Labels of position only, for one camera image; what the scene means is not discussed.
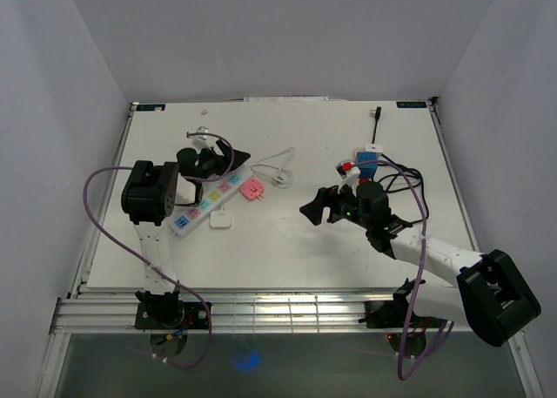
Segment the pink plug adapter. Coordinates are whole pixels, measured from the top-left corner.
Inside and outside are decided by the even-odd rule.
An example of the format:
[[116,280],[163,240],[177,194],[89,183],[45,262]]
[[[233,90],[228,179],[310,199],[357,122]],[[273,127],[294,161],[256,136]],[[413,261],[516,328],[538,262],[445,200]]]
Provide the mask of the pink plug adapter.
[[261,200],[264,197],[265,185],[251,177],[240,187],[240,192],[249,201]]

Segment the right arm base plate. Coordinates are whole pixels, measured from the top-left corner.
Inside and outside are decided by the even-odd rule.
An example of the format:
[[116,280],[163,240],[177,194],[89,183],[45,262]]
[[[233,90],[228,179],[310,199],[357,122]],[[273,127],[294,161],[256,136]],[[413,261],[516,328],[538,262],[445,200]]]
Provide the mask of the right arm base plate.
[[[396,328],[403,327],[407,306],[400,305],[394,300],[369,300],[364,302],[364,316],[359,318],[359,324],[367,328]],[[433,317],[419,317],[412,314],[410,330],[440,327],[442,321]]]

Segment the white multicolour power strip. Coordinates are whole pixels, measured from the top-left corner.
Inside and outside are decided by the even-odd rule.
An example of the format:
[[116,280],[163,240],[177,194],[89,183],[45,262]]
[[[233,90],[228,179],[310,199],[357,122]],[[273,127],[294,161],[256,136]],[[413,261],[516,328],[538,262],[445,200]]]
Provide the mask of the white multicolour power strip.
[[197,206],[176,206],[170,217],[170,232],[183,238],[206,221],[214,210],[222,207],[240,191],[240,187],[253,176],[247,166],[241,166],[214,182],[203,183],[203,197]]

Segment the beige red power strip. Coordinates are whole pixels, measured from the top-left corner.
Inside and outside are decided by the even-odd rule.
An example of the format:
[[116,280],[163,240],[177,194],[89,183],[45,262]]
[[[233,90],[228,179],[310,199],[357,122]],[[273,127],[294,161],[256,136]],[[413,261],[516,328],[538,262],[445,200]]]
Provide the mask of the beige red power strip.
[[[364,148],[357,147],[353,152],[353,162],[358,163],[360,161],[360,154],[365,151],[366,150]],[[370,178],[368,177],[367,173],[361,172],[359,175],[358,184],[362,184],[368,181],[370,181]]]

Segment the blue cube socket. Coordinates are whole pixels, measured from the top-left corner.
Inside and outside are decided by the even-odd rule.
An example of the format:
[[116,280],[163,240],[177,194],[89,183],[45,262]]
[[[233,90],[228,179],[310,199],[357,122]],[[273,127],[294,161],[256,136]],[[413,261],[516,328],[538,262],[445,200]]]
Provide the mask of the blue cube socket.
[[380,159],[380,155],[375,152],[362,152],[360,154],[360,161],[356,163],[359,168],[359,174],[361,172],[366,172],[370,179],[373,179],[375,173],[378,169],[377,160]]

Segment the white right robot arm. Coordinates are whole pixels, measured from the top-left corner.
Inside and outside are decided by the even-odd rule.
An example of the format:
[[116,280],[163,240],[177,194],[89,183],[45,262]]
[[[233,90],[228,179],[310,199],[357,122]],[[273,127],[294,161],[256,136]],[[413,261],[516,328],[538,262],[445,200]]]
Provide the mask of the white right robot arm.
[[[378,183],[321,187],[299,210],[315,226],[324,220],[352,222],[365,229],[377,252],[422,266],[445,281],[435,286],[405,280],[381,307],[366,307],[361,321],[369,328],[447,320],[470,327],[485,343],[499,347],[541,313],[534,292],[507,253],[467,251],[423,237],[420,229],[392,212]],[[329,212],[326,218],[324,211]]]

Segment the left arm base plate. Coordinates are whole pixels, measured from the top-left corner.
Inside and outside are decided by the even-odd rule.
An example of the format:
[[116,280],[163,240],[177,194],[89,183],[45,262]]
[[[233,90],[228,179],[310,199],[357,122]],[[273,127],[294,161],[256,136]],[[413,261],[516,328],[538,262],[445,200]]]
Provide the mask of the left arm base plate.
[[208,313],[199,302],[178,301],[177,304],[138,305],[134,327],[138,330],[178,330],[209,328]]

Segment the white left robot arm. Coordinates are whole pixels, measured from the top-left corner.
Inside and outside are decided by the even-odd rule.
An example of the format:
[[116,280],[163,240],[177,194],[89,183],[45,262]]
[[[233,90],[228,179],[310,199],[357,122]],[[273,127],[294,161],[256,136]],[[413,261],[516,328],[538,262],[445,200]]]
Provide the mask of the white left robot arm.
[[136,292],[141,316],[168,328],[185,319],[170,236],[191,233],[234,196],[252,176],[246,166],[250,158],[250,153],[230,147],[221,138],[211,146],[205,135],[196,134],[193,145],[179,150],[174,161],[154,165],[139,160],[132,167],[121,206],[134,226],[144,257],[144,287]]

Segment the white usb charger plug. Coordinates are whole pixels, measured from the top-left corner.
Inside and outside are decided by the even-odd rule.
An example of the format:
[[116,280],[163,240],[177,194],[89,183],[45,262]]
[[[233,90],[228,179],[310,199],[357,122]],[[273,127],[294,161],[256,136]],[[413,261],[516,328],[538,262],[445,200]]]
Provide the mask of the white usb charger plug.
[[375,144],[366,144],[365,145],[365,151],[366,152],[375,152],[375,153],[382,153],[383,149],[381,145],[375,145]]

